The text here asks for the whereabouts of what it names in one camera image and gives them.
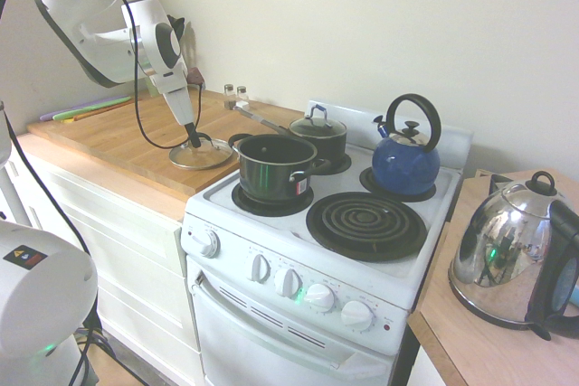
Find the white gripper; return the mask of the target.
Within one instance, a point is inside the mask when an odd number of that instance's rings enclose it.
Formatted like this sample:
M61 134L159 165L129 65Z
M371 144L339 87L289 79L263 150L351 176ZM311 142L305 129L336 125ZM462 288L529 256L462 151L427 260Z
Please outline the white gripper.
M188 142L200 147L201 141L193 123L193 106L189 98L185 71L175 67L170 72L149 75L156 90L163 95L177 123L185 126Z

